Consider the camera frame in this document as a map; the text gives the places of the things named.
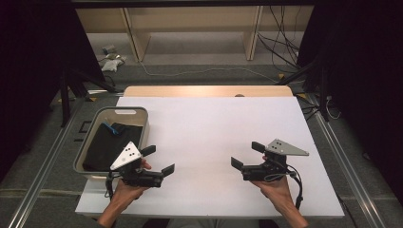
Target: white tabletop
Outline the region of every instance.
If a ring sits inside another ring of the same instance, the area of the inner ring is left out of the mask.
[[[279,217],[260,190],[244,181],[231,157],[245,165],[263,162],[251,142],[280,139],[308,151],[308,157],[288,156],[302,177],[305,217],[340,218],[344,213],[294,97],[276,98],[153,98],[122,97],[117,106],[142,106],[148,112],[148,145],[157,152],[146,157],[152,171],[175,163],[175,172],[152,188],[124,214],[161,218]],[[291,178],[293,199],[298,186]],[[105,183],[88,180],[76,212],[99,216],[108,204]]]

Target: floor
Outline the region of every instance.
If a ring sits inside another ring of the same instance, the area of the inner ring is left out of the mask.
[[[263,35],[276,38],[277,34]],[[290,39],[295,36],[297,45],[303,33],[287,35]],[[118,66],[117,72],[105,72],[116,86],[127,86],[137,80],[125,75],[131,67],[130,70],[137,70],[140,78],[158,74],[156,78],[163,82],[153,78],[150,84],[154,85],[170,82],[173,75],[182,74],[182,69],[190,77],[201,72],[202,75],[214,75],[223,67],[232,67],[237,70],[231,71],[234,75],[251,74],[266,80],[269,85],[273,82],[267,78],[277,81],[280,73],[293,71],[279,58],[272,59],[272,54],[261,43],[257,45],[254,60],[246,61],[239,33],[156,33],[142,65],[134,62],[125,34],[89,34],[88,38],[98,59],[105,57],[102,47],[106,45],[114,45],[125,57],[125,64]],[[284,47],[277,45],[276,51],[292,61]],[[273,69],[273,64],[282,70]],[[272,71],[266,70],[267,66],[271,66]],[[247,84],[245,80],[243,77],[242,83]],[[294,92],[299,92],[300,86],[299,82],[290,85]],[[97,89],[91,84],[87,87]],[[116,104],[119,97],[93,95],[91,100],[82,100],[70,96],[74,121],[60,127],[62,107],[60,96],[56,95],[50,105],[52,110],[41,120],[43,124],[30,142],[30,151],[19,157],[0,183],[0,227],[9,224],[11,227],[97,227],[90,218],[74,212],[86,179],[74,171],[73,161],[88,127],[83,123],[90,121],[101,107]],[[314,103],[315,94],[309,94],[307,99]],[[301,108],[309,106],[302,100],[300,105]],[[354,132],[342,116],[323,123],[316,114],[307,120],[307,124],[335,191],[347,206],[344,218],[326,219],[321,224],[324,227],[401,227],[402,206],[371,160],[363,156]],[[120,218],[117,227],[142,227],[145,221],[145,218]],[[276,222],[280,227],[288,227],[280,218]]]

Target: black cloth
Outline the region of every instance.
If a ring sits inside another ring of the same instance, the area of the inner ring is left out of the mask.
[[[139,146],[143,127],[114,123],[101,123],[86,152],[83,167],[86,171],[110,171],[110,165],[122,153],[129,142]]]

